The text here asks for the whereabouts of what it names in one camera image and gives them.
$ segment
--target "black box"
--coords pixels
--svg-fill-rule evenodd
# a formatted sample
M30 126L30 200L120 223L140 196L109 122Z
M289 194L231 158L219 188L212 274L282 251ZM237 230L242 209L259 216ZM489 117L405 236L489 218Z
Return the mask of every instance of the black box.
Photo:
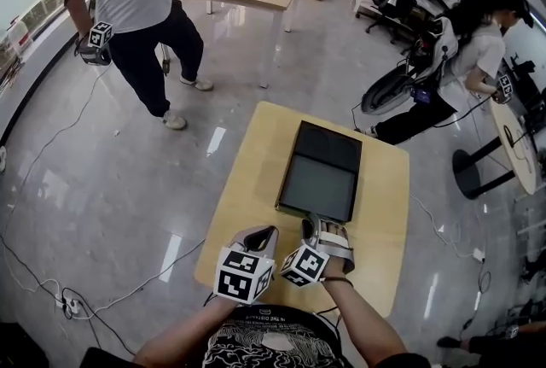
M302 120L276 208L305 217L313 212L352 219L362 142Z

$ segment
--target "black table base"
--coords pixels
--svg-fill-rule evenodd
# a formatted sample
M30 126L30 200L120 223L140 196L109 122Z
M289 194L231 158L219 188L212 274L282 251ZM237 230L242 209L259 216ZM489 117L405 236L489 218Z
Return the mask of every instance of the black table base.
M462 149L458 149L453 153L451 164L453 166L453 173L455 174L455 181L457 182L457 186L461 193L469 200L474 200L481 194L484 194L515 177L514 171L510 171L487 184L481 184L476 162L483 159L500 146L502 146L501 138L496 137L486 144L486 146L478 149L474 154L470 155L467 151L463 151Z

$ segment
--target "white strap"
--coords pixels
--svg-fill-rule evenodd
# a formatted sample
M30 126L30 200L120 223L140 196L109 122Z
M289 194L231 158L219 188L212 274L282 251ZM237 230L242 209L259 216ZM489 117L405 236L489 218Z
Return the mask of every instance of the white strap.
M321 241L331 242L340 245L343 248L349 248L349 241L343 236L335 235L334 233L329 233L327 231L321 231Z

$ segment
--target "black pants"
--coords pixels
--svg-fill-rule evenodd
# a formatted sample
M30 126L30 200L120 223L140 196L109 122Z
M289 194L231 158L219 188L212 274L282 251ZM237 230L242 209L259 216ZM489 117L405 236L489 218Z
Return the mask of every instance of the black pants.
M406 113L397 114L375 126L379 140L397 145L448 119L456 110L434 93L430 104L416 102Z
M165 96L165 77L154 51L158 43L174 50L184 78L195 81L203 40L180 1L172 1L171 13L160 24L116 34L109 45L113 62L140 100L153 116L162 117L171 104Z

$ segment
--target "bracelet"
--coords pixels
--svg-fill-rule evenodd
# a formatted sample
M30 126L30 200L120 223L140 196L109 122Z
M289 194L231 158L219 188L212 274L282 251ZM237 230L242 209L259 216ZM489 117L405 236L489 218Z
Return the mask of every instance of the bracelet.
M349 283L351 287L354 288L354 286L352 285L352 281L345 277L321 277L319 278L319 281L320 282L345 282L345 283Z

